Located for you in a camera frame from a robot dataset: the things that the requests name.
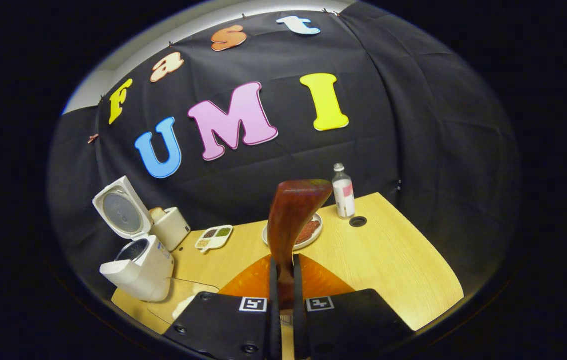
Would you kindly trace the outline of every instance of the black cloth backdrop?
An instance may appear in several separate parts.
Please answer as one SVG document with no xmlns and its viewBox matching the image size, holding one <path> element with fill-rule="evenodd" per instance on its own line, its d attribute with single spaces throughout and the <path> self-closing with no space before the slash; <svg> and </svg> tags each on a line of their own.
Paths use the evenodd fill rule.
<svg viewBox="0 0 567 360">
<path fill-rule="evenodd" d="M 321 33 L 303 36 L 276 23 L 286 16 L 311 19 Z M 232 25 L 242 25 L 247 40 L 213 51 L 212 35 Z M 150 82 L 153 66 L 176 51 L 183 66 Z M 299 80 L 313 73 L 336 76 L 347 127 L 313 128 L 313 98 Z M 110 95 L 128 79 L 133 84 L 123 112 L 109 125 Z M 261 104 L 278 137 L 256 146 L 240 141 L 237 150 L 218 141 L 225 154 L 204 161 L 188 110 L 209 100 L 228 112 L 233 91 L 248 82 L 261 83 Z M 152 132 L 157 158 L 165 161 L 168 151 L 155 127 L 167 117 L 175 118 L 181 166 L 155 178 L 135 140 Z M 87 144 L 96 133 L 98 139 Z M 61 117 L 48 167 L 48 202 L 69 264 L 92 292 L 110 300 L 115 287 L 99 266 L 130 240 L 110 230 L 92 198 L 114 180 L 126 175 L 148 209 L 179 207 L 192 228 L 203 230 L 267 219 L 277 184 L 329 180 L 336 162 L 352 176 L 357 198 L 381 193 L 434 244 L 467 296 L 498 269 L 520 198 L 519 155 L 505 112 L 489 86 L 448 48 L 361 2 L 341 16 L 286 11 L 234 20 L 153 55 L 104 94 L 99 106 Z"/>
</svg>

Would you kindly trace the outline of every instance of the letter u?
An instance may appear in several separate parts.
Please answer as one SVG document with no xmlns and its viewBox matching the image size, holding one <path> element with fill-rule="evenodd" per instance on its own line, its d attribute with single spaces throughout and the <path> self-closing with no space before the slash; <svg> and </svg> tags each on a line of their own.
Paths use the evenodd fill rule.
<svg viewBox="0 0 567 360">
<path fill-rule="evenodd" d="M 146 166 L 148 173 L 155 178 L 163 179 L 174 174 L 181 165 L 181 149 L 175 131 L 172 126 L 175 123 L 174 117 L 168 117 L 157 124 L 156 130 L 163 136 L 165 147 L 167 148 L 168 158 L 166 162 L 157 160 L 151 139 L 153 134 L 146 132 L 138 137 L 134 142 L 135 148 L 139 150 L 143 164 Z"/>
</svg>

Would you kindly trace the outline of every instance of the wooden table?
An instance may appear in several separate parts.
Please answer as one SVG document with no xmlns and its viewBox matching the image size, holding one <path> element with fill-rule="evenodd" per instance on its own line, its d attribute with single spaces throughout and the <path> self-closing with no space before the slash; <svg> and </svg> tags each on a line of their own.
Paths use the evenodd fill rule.
<svg viewBox="0 0 567 360">
<path fill-rule="evenodd" d="M 430 242 L 381 194 L 355 200 L 356 216 L 368 223 L 352 227 L 334 205 L 323 207 L 323 231 L 296 253 L 304 254 L 339 276 L 355 290 L 375 289 L 412 330 L 434 321 L 464 297 L 462 285 Z M 267 220 L 234 226 L 226 245 L 203 254 L 195 242 L 204 230 L 192 231 L 172 252 L 174 278 L 221 289 L 247 266 L 270 253 L 261 239 Z M 159 305 L 176 308 L 169 299 Z M 117 289 L 112 302 L 151 330 L 163 334 L 169 324 L 148 310 L 148 303 Z M 292 328 L 282 326 L 283 358 L 293 359 Z"/>
</svg>

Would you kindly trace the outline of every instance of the plastic bottle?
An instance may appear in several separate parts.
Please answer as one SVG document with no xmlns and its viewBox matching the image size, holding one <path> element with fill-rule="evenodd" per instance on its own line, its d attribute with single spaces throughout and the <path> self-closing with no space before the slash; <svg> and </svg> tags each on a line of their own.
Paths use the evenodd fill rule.
<svg viewBox="0 0 567 360">
<path fill-rule="evenodd" d="M 336 201 L 336 214 L 341 219 L 349 219 L 355 216 L 355 193 L 353 192 L 353 180 L 344 172 L 345 167 L 341 162 L 334 164 L 334 178 L 332 189 Z"/>
</svg>

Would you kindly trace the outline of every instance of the yellow letter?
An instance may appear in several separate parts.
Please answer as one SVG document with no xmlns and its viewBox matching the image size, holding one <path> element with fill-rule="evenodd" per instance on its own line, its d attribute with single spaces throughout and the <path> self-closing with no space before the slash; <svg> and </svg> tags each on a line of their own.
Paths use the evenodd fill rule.
<svg viewBox="0 0 567 360">
<path fill-rule="evenodd" d="M 121 85 L 119 89 L 117 89 L 117 91 L 115 91 L 110 96 L 110 120 L 108 120 L 109 125 L 114 123 L 115 120 L 117 120 L 117 118 L 124 111 L 121 109 L 121 107 L 119 107 L 119 104 L 123 104 L 126 101 L 126 95 L 128 94 L 126 88 L 130 88 L 132 84 L 133 84 L 133 80 L 128 79 L 126 82 L 123 83 L 123 85 Z"/>
<path fill-rule="evenodd" d="M 333 84 L 337 78 L 331 73 L 311 73 L 299 81 L 310 89 L 312 99 L 317 109 L 317 119 L 314 122 L 318 132 L 345 128 L 348 126 L 348 116 L 341 113 L 339 101 Z"/>
<path fill-rule="evenodd" d="M 172 73 L 177 69 L 181 68 L 184 60 L 181 59 L 181 54 L 179 52 L 174 52 L 163 59 L 159 60 L 155 66 L 152 67 L 152 75 L 150 76 L 150 82 L 156 83 L 163 79 L 166 74 Z"/>
</svg>

